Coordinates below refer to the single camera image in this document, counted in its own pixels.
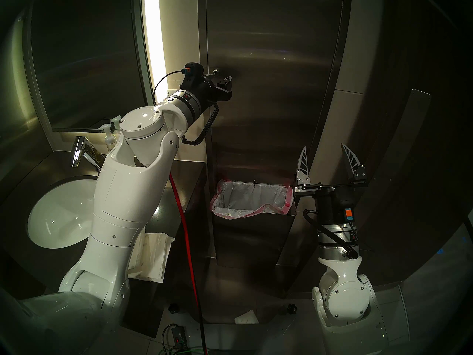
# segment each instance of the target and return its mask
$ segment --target red cable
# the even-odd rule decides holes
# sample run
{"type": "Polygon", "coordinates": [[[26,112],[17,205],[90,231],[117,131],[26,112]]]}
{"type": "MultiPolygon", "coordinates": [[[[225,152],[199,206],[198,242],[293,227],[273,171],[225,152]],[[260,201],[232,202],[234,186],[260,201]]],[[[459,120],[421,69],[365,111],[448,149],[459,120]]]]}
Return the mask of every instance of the red cable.
{"type": "Polygon", "coordinates": [[[173,188],[174,197],[176,198],[177,208],[179,209],[179,215],[181,216],[182,226],[184,228],[184,239],[186,240],[186,250],[187,250],[187,262],[189,263],[189,270],[191,271],[191,280],[192,280],[192,287],[194,289],[195,303],[197,304],[197,309],[199,311],[200,337],[202,338],[202,347],[204,349],[204,354],[207,355],[207,347],[205,345],[204,322],[202,318],[202,310],[200,308],[200,303],[199,303],[199,295],[197,295],[197,286],[195,285],[194,268],[192,266],[191,246],[189,245],[189,233],[187,231],[186,217],[184,216],[181,200],[179,198],[179,194],[177,193],[176,185],[174,184],[174,179],[171,173],[169,173],[169,181],[171,182],[171,186],[173,188]]]}

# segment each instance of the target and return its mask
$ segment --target white sink basin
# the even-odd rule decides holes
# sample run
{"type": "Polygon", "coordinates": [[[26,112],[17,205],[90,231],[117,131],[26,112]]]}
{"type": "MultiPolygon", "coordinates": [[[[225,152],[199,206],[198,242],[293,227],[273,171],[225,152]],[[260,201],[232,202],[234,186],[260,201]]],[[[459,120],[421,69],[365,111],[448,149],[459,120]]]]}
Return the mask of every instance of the white sink basin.
{"type": "Polygon", "coordinates": [[[43,248],[64,248],[89,236],[97,180],[61,184],[35,204],[28,217],[28,236],[43,248]]]}

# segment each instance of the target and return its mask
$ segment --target chrome faucet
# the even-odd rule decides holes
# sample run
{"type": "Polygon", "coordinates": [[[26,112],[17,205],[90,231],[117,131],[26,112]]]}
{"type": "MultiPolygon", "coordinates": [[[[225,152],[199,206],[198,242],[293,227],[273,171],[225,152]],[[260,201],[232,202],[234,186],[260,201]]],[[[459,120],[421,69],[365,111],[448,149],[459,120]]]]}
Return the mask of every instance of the chrome faucet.
{"type": "Polygon", "coordinates": [[[104,165],[105,158],[100,152],[92,145],[86,136],[76,136],[76,140],[72,146],[72,164],[73,168],[79,166],[82,156],[84,156],[94,167],[97,173],[100,173],[100,169],[104,165]]]}

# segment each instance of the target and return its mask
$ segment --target black knob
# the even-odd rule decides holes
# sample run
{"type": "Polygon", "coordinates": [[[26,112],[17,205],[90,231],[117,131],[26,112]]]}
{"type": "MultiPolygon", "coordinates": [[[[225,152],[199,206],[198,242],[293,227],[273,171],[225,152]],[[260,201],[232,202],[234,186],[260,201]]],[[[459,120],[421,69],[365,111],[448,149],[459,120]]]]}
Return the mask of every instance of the black knob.
{"type": "Polygon", "coordinates": [[[169,308],[167,309],[171,314],[179,313],[179,305],[176,303],[172,303],[169,305],[169,308]]]}
{"type": "Polygon", "coordinates": [[[296,314],[297,313],[297,307],[294,304],[289,304],[287,306],[287,313],[288,314],[296,314]]]}

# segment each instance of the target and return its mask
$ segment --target wall light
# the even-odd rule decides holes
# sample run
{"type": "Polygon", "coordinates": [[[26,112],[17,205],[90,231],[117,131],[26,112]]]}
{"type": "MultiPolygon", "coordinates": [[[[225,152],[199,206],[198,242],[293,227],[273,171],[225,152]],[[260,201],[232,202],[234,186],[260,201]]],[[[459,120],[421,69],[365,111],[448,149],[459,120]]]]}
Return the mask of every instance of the wall light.
{"type": "MultiPolygon", "coordinates": [[[[145,31],[146,50],[153,89],[166,75],[164,62],[163,35],[161,33],[161,16],[159,0],[142,0],[143,26],[145,31]]],[[[162,81],[156,89],[156,103],[166,97],[167,81],[162,81]]]]}

